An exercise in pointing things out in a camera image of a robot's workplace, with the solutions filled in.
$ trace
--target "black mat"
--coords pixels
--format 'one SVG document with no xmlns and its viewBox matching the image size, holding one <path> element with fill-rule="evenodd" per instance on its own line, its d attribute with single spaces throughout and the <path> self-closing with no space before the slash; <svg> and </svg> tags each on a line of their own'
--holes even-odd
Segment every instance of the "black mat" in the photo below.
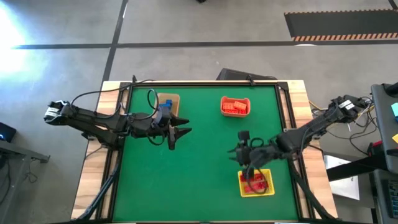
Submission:
<svg viewBox="0 0 398 224">
<path fill-rule="evenodd" d="M 286 12 L 294 41 L 398 38 L 398 11 L 393 9 Z"/>
</svg>

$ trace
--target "yellow container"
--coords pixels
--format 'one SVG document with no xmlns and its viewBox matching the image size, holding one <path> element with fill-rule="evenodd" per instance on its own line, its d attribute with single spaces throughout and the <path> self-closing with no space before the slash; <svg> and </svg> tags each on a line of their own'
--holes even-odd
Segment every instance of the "yellow container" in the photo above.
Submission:
<svg viewBox="0 0 398 224">
<path fill-rule="evenodd" d="M 241 191 L 241 196 L 242 197 L 260 197 L 260 196 L 270 196 L 275 194 L 275 189 L 274 189 L 274 183 L 272 183 L 272 176 L 271 176 L 271 170 L 270 169 L 261 169 L 261 172 L 264 174 L 264 176 L 267 179 L 268 183 L 268 189 L 264 194 L 255 194 L 255 193 L 246 193 L 244 191 L 244 188 L 248 186 L 247 182 L 242 182 L 241 177 L 243 176 L 242 171 L 238 171 L 238 181 L 239 181 L 239 189 Z M 258 170 L 254 171 L 254 175 L 259 174 L 260 172 Z"/>
</svg>

